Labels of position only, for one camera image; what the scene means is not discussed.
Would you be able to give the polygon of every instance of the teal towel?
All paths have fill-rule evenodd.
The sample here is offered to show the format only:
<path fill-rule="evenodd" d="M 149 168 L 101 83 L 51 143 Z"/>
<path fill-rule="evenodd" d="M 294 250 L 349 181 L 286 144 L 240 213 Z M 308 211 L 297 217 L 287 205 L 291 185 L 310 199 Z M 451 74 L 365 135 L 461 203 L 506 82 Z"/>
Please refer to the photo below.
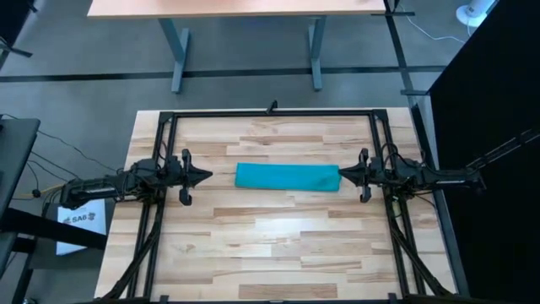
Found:
<path fill-rule="evenodd" d="M 338 191 L 341 176 L 338 165 L 268 165 L 238 163 L 237 187 Z"/>

